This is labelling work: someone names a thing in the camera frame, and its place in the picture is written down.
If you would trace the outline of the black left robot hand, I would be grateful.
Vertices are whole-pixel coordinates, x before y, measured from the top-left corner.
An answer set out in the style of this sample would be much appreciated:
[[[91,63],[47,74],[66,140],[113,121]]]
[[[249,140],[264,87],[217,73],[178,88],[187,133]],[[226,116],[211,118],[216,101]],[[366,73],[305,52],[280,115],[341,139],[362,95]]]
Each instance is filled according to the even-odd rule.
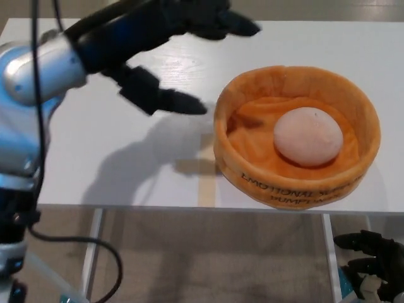
[[[198,98],[163,89],[146,69],[127,61],[153,50],[176,35],[191,33],[206,40],[228,35],[252,37],[260,26],[232,11],[229,1],[119,1],[65,30],[85,71],[102,73],[120,86],[120,95],[149,116],[158,110],[204,115]]]

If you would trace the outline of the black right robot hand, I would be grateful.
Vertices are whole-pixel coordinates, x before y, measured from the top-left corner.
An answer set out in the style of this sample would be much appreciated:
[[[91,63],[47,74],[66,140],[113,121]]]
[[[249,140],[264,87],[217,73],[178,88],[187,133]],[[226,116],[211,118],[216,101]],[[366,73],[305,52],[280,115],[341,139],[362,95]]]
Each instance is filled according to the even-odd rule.
[[[403,302],[403,244],[368,230],[338,235],[333,241],[341,249],[361,251],[368,255],[350,260],[342,267],[342,272],[360,299],[364,298],[360,291],[364,281],[361,274],[367,274],[375,275],[384,282],[377,290],[382,301]]]

